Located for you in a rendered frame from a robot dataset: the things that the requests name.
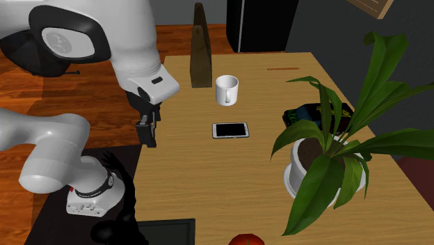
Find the white phone with black screen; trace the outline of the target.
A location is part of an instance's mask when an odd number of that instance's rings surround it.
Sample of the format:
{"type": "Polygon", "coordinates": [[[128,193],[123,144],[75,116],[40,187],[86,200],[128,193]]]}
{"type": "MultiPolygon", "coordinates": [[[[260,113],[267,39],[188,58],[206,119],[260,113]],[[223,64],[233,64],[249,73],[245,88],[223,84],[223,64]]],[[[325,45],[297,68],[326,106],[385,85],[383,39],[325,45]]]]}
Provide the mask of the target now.
{"type": "Polygon", "coordinates": [[[221,122],[212,124],[214,139],[248,138],[250,135],[246,122],[221,122]]]}

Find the dark robot stand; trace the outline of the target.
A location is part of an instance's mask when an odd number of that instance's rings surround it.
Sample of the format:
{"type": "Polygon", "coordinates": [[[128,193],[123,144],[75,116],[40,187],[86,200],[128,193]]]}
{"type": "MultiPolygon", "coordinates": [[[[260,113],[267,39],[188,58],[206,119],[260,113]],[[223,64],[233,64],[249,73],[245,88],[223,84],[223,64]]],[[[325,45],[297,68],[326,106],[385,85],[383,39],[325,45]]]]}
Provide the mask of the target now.
{"type": "MultiPolygon", "coordinates": [[[[82,152],[102,160],[105,152],[112,152],[134,177],[142,145],[125,145],[107,148],[89,148],[82,152]]],[[[91,228],[100,221],[114,220],[123,208],[123,200],[103,217],[81,216],[66,212],[70,186],[48,195],[24,245],[102,245],[90,237],[91,228]]]]}

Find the black flat tablet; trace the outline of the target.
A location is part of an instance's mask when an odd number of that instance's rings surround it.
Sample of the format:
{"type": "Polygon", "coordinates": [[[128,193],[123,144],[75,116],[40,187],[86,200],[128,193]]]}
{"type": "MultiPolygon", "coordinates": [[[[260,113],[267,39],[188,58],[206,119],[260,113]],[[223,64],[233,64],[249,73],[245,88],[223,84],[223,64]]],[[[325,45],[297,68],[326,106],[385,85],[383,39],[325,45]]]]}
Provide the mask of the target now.
{"type": "Polygon", "coordinates": [[[195,245],[195,219],[138,221],[149,245],[195,245]]]}

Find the wooden framed wall picture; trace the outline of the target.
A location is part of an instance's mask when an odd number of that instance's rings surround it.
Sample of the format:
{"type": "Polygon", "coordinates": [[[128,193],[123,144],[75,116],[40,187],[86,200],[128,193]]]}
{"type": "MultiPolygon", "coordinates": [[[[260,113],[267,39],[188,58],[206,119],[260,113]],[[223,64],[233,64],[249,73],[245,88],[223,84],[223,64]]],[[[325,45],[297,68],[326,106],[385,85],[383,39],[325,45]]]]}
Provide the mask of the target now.
{"type": "Polygon", "coordinates": [[[394,0],[347,0],[376,19],[383,19],[394,0]]]}

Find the black bag with blue print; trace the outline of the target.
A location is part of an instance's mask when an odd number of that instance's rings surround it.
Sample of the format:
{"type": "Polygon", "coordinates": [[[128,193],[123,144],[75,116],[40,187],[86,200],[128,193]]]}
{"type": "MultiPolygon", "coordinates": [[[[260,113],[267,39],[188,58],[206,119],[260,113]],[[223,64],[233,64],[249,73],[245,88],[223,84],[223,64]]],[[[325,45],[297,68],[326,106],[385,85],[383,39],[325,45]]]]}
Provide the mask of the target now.
{"type": "MultiPolygon", "coordinates": [[[[350,108],[349,105],[347,105],[347,103],[343,103],[341,106],[341,118],[339,121],[339,126],[335,133],[336,136],[340,136],[348,127],[352,115],[353,110],[350,108]]],[[[321,104],[304,104],[297,109],[286,110],[282,115],[282,119],[286,127],[293,125],[299,120],[309,120],[315,122],[318,128],[322,129],[321,104]]]]}

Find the white mug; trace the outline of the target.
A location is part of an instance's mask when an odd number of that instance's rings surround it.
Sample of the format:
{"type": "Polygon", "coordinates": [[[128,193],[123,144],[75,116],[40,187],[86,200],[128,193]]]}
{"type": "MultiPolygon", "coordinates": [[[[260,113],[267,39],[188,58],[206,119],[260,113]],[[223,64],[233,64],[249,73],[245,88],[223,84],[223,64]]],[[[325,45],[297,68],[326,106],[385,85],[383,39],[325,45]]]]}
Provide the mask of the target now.
{"type": "Polygon", "coordinates": [[[239,80],[232,75],[222,75],[216,79],[216,102],[222,106],[232,106],[237,101],[239,80]]]}

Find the green plant in white pot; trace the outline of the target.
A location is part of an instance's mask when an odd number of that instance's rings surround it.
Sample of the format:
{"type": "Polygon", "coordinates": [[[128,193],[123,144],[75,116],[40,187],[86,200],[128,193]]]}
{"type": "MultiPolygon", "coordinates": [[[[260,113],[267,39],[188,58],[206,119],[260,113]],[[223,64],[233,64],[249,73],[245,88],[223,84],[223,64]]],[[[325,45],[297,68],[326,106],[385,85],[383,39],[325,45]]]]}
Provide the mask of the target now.
{"type": "Polygon", "coordinates": [[[299,120],[275,140],[273,152],[300,139],[314,138],[321,146],[321,153],[314,158],[296,192],[285,235],[295,235],[310,226],[329,205],[338,208],[349,202],[361,181],[369,180],[367,164],[374,154],[434,160],[434,129],[400,129],[363,143],[349,140],[398,102],[434,90],[434,82],[410,88],[406,82],[389,79],[408,48],[404,34],[382,36],[370,31],[363,43],[373,44],[373,52],[356,108],[342,135],[336,136],[341,120],[341,99],[334,90],[308,76],[303,77],[303,81],[319,91],[321,124],[299,120]]]}

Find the red apple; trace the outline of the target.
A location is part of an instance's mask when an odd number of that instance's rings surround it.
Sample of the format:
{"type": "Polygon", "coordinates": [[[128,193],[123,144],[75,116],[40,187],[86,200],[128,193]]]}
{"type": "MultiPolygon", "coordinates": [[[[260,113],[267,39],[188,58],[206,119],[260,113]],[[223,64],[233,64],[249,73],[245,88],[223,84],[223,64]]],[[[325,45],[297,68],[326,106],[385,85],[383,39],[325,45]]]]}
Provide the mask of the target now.
{"type": "Polygon", "coordinates": [[[265,245],[265,243],[260,237],[248,233],[235,236],[228,245],[265,245]]]}

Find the tall brown wedge-shaped object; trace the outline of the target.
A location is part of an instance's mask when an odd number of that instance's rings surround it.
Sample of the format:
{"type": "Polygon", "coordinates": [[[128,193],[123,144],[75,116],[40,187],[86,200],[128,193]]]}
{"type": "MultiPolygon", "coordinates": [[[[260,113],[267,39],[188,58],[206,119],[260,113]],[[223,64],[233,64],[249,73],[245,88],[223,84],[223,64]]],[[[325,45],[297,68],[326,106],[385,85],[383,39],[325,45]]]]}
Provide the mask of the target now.
{"type": "Polygon", "coordinates": [[[204,7],[200,2],[194,6],[190,76],[193,88],[212,87],[211,43],[204,7]]]}

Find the black refrigerator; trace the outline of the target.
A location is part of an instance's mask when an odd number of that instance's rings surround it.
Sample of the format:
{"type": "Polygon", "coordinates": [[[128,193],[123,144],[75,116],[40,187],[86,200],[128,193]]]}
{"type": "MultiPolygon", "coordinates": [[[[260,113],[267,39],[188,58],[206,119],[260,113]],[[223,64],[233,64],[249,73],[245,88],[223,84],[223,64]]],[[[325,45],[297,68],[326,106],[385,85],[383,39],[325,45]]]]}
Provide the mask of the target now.
{"type": "Polygon", "coordinates": [[[226,36],[236,53],[283,52],[300,0],[227,0],[226,36]]]}

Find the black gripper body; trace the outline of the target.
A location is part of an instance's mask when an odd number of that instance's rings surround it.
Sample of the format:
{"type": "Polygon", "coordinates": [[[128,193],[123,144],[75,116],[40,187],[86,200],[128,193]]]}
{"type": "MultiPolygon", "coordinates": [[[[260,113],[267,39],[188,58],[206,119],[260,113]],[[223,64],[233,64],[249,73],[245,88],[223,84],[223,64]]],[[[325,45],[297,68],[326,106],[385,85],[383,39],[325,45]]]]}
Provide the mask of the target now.
{"type": "Polygon", "coordinates": [[[161,120],[160,103],[151,104],[142,97],[128,91],[126,91],[126,94],[130,106],[139,112],[142,123],[155,123],[161,120]]]}

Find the light wooden table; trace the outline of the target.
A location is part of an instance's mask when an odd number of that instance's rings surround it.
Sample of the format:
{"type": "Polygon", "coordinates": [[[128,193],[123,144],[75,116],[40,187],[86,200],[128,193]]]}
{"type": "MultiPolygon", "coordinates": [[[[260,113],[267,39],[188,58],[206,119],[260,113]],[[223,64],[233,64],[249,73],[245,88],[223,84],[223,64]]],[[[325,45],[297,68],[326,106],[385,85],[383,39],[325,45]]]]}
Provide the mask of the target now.
{"type": "Polygon", "coordinates": [[[195,245],[228,245],[243,233],[265,245],[434,245],[434,211],[388,155],[369,162],[368,189],[298,234],[284,234],[293,203],[283,182],[291,149],[272,151],[282,114],[319,101],[303,77],[335,87],[312,54],[213,56],[214,77],[239,79],[232,106],[219,105],[214,88],[191,86],[188,56],[167,56],[164,65],[180,90],[161,105],[156,147],[140,153],[138,220],[193,218],[195,245]],[[300,69],[267,70],[291,67],[300,69]],[[213,123],[239,122],[248,124],[248,138],[213,138],[213,123]]]}

